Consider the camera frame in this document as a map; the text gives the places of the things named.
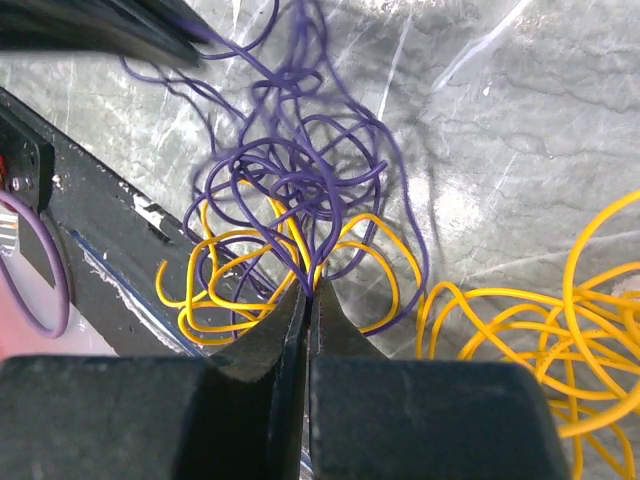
pink object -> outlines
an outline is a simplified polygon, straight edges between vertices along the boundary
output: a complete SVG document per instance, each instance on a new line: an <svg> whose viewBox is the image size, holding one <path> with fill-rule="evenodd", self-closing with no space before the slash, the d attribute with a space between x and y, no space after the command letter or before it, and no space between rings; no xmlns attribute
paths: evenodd
<svg viewBox="0 0 640 480"><path fill-rule="evenodd" d="M24 257L15 253L7 264L25 301L35 315L47 324L55 315L55 294L47 282ZM9 292L0 287L0 360L28 354L115 355L113 348L80 315L71 308L69 328L56 340L44 338L21 317Z"/></svg>

gray table surface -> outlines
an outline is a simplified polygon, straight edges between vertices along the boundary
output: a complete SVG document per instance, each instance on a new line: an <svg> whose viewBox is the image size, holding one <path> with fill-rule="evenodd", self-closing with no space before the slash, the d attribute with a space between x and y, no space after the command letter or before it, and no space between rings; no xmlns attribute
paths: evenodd
<svg viewBox="0 0 640 480"><path fill-rule="evenodd" d="M190 3L238 43L252 38L271 8L271 0ZM604 206L638 188L640 3L331 0L326 11L339 72L405 152L431 282L558 295L576 235ZM278 27L260 58L277 64L286 35ZM248 107L245 89L256 77L244 62L224 61L203 75ZM98 55L6 56L0 84L181 216L190 169L207 156L204 129L186 102ZM229 126L217 115L211 110L223 135ZM391 182L385 218L411 242L399 191ZM578 281L636 259L638 212L630 207L598 232ZM377 238L406 298L408 266ZM342 282L355 321L374 320L388 305L386 279L373 263ZM478 309L488 315L499 306L480 302ZM453 356L471 332L454 314L442 356ZM414 337L407 319L376 343L388 355L411 357ZM637 417L625 425L640 436ZM606 432L602 438L613 442ZM587 462L585 478L614 478L597 456Z"/></svg>

screw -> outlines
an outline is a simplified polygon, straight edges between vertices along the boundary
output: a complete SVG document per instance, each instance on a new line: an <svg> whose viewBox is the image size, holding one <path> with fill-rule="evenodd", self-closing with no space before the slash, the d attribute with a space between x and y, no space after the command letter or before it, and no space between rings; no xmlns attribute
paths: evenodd
<svg viewBox="0 0 640 480"><path fill-rule="evenodd" d="M33 183L28 177L14 177L11 180L11 189L14 192L20 192L22 190L31 190Z"/></svg>

tangled yellow cable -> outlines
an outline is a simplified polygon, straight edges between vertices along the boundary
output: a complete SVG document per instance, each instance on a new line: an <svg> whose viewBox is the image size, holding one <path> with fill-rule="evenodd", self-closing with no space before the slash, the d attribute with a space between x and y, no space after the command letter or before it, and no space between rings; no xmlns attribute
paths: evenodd
<svg viewBox="0 0 640 480"><path fill-rule="evenodd" d="M245 185L251 185L250 183L244 181L241 182ZM286 208L277 200L273 198L267 197L267 201L269 202L271 209L276 218L283 217L287 210ZM200 345L227 345L233 341L233 338L226 336L224 338L207 338L203 336L196 335L194 332L199 334L230 334L231 332L239 332L242 334L247 329L256 325L260 320L262 320L273 308L275 304L289 285L294 281L295 274L290 271L286 274L278 288L274 291L271 297L265 303L242 303L242 302L231 302L225 298L222 298L216 292L216 284L218 281L227 273L230 269L241 265L243 263L247 263L256 257L262 257L266 253L272 250L272 246L267 244L262 248L259 248L251 253L239 256L238 258L224 264L220 265L218 262L218 255L216 252L216 244L227 240L233 237L246 237L246 236L256 236L259 237L260 233L257 230L253 229L241 229L234 230L230 232L223 233L221 235L214 235L211 229L209 228L208 223L208 204L207 202L203 202L202 207L200 209L200 221L202 227L204 229L204 240L197 244L193 251L191 252L189 263L187 267L187 280L186 280L186 292L185 292L185 300L184 301L172 301L164 293L162 288L162 279L164 277L164 272L167 267L167 262L163 261L158 269L158 273L156 275L156 291L158 293L158 297L160 300L171 308L179 309L180 312L178 314L178 325L182 334L188 338L190 341L200 344ZM391 307L389 311L386 313L384 317L382 317L379 321L375 322L372 325L368 325L362 327L360 329L361 332L366 333L373 329L380 328L387 323L389 323L400 308L400 289L398 287L398 281L393 273L393 270L389 266L389 263L384 258L382 254L380 254L376 249L364 245L360 242L354 242L349 240L344 240L344 237L351 232L351 230L360 222L373 222L376 226L386 233L392 242L400 249L403 255L407 258L409 265L414 273L416 278L416 284L420 285L422 282L422 272L416 261L415 257L411 253L411 251L407 248L407 246L398 238L397 235L393 233L393 231L382 221L380 218L375 215L369 213L363 213L361 215L356 216L352 220L350 220L341 230L340 232L340 241L336 244L333 252L337 250L341 250L344 248L356 248L365 251L367 254L371 255L376 259L376 261L380 264L382 269L384 270L387 278L389 280L389 284L391 286ZM302 233L298 229L295 221L288 217L284 222L281 222L276 227L278 233L283 234L286 238L293 240L295 247L291 245L289 242L286 242L282 239L279 240L279 243L288 251L289 255L293 262L300 266L300 259L302 259L302 263L305 269L308 271L311 265L311 257L309 251L307 250ZM202 290L199 293L195 293L195 273L196 273L196 264L198 260L198 256L200 252L204 249L209 249L209 257L211 258L212 265L212 273L209 280L209 285L206 290ZM324 269L324 264L319 265L318 268L313 272L314 285L318 283L320 277L322 275L322 271ZM226 308L228 310L232 310L242 315L246 321L244 323L239 323L235 325L225 325L225 326L207 326L199 324L196 319L194 312L198 309L204 308Z"/></svg>
<svg viewBox="0 0 640 480"><path fill-rule="evenodd" d="M562 422L558 427L559 435L573 439L575 479L579 479L583 473L583 440L622 478L636 478L633 449L616 422L629 413L640 413L640 303L633 300L640 297L640 292L627 292L614 297L593 289L614 277L640 270L640 262L603 272L578 287L574 286L574 277L579 256L594 232L616 212L638 200L640 191L619 199L600 212L580 234L567 259L561 299L508 288L481 288L463 293L455 285L441 282L431 290L418 317L416 356L422 358L423 337L430 310L436 297L449 290L454 298L436 316L429 338L427 358L436 357L436 343L443 322L455 307L460 307L478 332L459 351L459 360L472 360L478 348L484 342L490 342L503 355L503 360L524 366L542 385L565 396L565 400L551 400L549 403L552 412ZM470 301L487 296L508 297L527 303L507 308L490 321L484 322L473 311ZM514 316L523 314L533 316L533 319L513 319ZM507 331L538 333L538 349L514 351L499 337ZM549 373L554 362L562 362L566 381L554 378ZM581 388L574 372L575 362L586 364L601 382L602 389ZM612 378L610 371L631 378L635 386L626 391ZM604 406L594 409L585 405L585 402L604 402ZM591 434L603 427L611 428L618 438L622 449L622 464Z"/></svg>

gray marbled surface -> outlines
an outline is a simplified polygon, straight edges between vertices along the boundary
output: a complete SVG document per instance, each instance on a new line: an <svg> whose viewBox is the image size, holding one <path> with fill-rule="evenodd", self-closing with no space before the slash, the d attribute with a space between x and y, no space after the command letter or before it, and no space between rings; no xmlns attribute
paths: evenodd
<svg viewBox="0 0 640 480"><path fill-rule="evenodd" d="M238 43L252 38L271 8L270 0L191 3ZM576 235L638 188L640 3L332 0L326 11L339 72L405 152L432 282L558 295ZM260 58L277 64L283 41L279 28ZM244 89L255 75L242 61L221 62L203 76L247 108ZM94 55L3 57L0 84L173 214L184 211L190 167L207 155L205 132L184 101ZM228 125L217 115L211 111L224 134ZM385 217L402 231L399 186L389 185ZM638 212L630 207L597 233L578 281L637 258ZM409 295L408 266L378 239ZM342 282L354 320L373 320L388 306L386 279L373 263ZM480 302L478 309L488 315L499 306ZM471 332L453 315L442 356L453 356ZM409 357L414 335L407 320L377 343ZM626 423L638 438L637 417ZM613 474L596 457L585 478Z"/></svg>

